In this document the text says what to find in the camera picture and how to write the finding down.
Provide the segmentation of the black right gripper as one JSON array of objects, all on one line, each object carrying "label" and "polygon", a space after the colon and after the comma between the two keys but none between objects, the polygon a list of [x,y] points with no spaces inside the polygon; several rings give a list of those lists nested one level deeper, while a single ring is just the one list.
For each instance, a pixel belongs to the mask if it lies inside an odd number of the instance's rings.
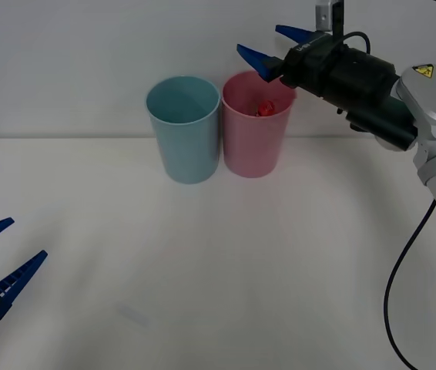
[{"label": "black right gripper", "polygon": [[240,57],[260,78],[272,82],[281,77],[281,82],[291,89],[300,88],[322,99],[343,99],[340,83],[332,72],[346,52],[344,42],[326,32],[288,25],[276,25],[275,31],[297,43],[284,60],[241,44],[236,46]]}]

